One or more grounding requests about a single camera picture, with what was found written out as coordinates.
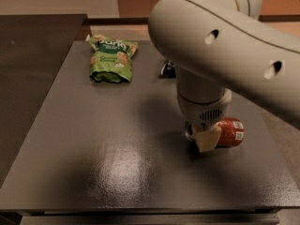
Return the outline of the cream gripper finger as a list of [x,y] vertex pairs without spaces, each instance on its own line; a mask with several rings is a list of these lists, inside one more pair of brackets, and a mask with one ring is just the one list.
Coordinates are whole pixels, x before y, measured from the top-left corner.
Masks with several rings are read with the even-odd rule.
[[213,151],[220,139],[221,128],[218,125],[211,127],[193,126],[193,138],[201,153]]

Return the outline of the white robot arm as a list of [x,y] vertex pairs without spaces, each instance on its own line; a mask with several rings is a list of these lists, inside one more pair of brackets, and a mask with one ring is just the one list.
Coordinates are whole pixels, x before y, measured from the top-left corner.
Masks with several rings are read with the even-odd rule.
[[300,125],[300,38],[258,18],[263,0],[159,0],[148,31],[175,65],[186,136],[202,152],[239,144],[224,134],[237,93],[281,120]]

